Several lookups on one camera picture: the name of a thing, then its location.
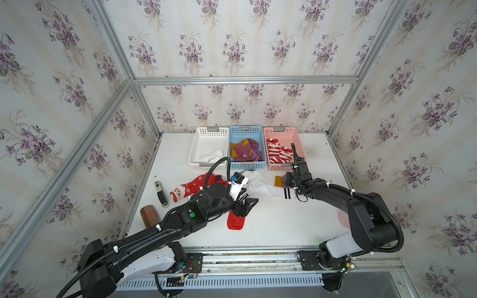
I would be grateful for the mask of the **purple yellow sock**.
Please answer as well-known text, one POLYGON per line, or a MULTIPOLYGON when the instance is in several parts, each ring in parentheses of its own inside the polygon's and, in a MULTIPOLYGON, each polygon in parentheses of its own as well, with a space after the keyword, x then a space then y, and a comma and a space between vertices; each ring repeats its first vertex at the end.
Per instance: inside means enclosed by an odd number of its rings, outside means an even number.
POLYGON ((275 187, 286 188, 286 176, 275 176, 275 187))
POLYGON ((231 158, 233 161, 247 161, 251 153, 251 147, 249 144, 230 144, 231 158))

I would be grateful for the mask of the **red white striped santa sock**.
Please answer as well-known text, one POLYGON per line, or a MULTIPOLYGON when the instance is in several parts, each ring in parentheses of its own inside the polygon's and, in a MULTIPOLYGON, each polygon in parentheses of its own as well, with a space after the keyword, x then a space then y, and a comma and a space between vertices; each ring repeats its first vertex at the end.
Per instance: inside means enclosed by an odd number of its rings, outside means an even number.
POLYGON ((283 160, 281 155, 281 145, 277 139, 267 139, 267 153, 269 163, 282 164, 283 160))

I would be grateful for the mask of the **purple striped sock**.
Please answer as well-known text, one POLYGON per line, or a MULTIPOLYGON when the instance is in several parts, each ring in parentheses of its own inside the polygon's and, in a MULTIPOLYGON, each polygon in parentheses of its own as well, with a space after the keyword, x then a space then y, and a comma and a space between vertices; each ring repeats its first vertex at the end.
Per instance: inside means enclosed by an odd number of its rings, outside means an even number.
POLYGON ((243 139, 238 144, 230 144, 231 158, 235 162, 263 161, 260 144, 253 139, 243 139))

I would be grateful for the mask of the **red snowflake sock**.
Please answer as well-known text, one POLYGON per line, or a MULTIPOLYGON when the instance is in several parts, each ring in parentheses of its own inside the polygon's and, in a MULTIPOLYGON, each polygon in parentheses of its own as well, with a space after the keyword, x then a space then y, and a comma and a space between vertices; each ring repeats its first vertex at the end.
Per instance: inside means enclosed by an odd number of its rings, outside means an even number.
MULTIPOLYGON (((193 181, 188 182, 184 185, 179 185, 173 191, 170 192, 170 196, 174 202, 178 202, 182 199, 189 199, 192 195, 200 192, 203 189, 204 182, 206 179, 206 174, 198 176, 193 181)), ((212 174, 207 182, 207 187, 211 186, 214 183, 219 183, 221 185, 227 186, 228 182, 222 178, 221 175, 212 174)))

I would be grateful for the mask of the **purple yellow sock front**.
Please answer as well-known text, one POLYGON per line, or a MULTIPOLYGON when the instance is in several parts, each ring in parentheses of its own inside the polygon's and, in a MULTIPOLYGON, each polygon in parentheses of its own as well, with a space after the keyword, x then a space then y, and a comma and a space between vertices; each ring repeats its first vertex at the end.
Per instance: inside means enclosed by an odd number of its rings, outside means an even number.
POLYGON ((251 147, 249 144, 230 144, 231 158, 233 161, 247 161, 251 153, 251 147))

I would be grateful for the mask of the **small white ankle sock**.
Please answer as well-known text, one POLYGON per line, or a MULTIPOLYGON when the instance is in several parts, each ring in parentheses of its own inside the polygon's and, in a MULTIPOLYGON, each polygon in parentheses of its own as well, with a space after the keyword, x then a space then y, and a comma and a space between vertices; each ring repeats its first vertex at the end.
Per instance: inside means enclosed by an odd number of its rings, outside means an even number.
POLYGON ((201 156, 201 159, 205 163, 215 163, 224 157, 224 152, 221 149, 215 149, 211 153, 207 153, 201 156))

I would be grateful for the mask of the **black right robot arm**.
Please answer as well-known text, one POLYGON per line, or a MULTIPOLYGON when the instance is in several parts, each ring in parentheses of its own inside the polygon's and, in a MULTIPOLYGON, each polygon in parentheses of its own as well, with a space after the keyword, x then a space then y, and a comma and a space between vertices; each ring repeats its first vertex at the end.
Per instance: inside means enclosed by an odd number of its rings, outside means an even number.
POLYGON ((343 257, 359 257, 371 252, 395 253, 404 246, 404 233, 398 220, 386 207, 382 197, 313 178, 308 164, 291 144, 293 162, 287 183, 297 196, 325 202, 345 212, 349 231, 320 244, 319 257, 335 261, 343 257))

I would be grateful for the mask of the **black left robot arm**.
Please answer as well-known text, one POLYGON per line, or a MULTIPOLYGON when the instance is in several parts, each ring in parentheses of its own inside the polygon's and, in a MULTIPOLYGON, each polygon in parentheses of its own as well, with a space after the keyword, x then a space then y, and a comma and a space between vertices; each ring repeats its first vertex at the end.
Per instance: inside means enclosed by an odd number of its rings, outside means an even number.
POLYGON ((224 183, 209 183, 221 163, 227 163, 227 171, 231 169, 229 157, 219 159, 207 172, 199 191, 189 201, 170 209, 160 223, 117 241, 90 242, 77 264, 77 274, 60 290, 58 297, 65 297, 80 283, 80 290, 72 297, 106 298, 125 277, 123 270, 139 258, 205 228, 228 212, 247 217, 258 199, 246 194, 242 174, 227 175, 224 183))

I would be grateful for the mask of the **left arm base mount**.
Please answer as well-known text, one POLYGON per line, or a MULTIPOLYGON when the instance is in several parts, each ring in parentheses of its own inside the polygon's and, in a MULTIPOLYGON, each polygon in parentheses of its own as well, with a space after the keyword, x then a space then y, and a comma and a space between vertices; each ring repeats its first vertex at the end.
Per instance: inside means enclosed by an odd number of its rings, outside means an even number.
POLYGON ((176 261, 173 266, 162 273, 170 274, 198 274, 202 272, 203 253, 187 253, 185 259, 176 261))

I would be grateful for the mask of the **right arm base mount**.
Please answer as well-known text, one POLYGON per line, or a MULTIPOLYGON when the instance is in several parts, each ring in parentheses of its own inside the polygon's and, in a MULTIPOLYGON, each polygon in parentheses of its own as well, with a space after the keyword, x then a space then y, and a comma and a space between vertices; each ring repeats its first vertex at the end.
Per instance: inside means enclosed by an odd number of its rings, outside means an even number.
POLYGON ((352 267, 349 256, 333 258, 326 250, 300 250, 296 257, 303 271, 346 271, 352 267))

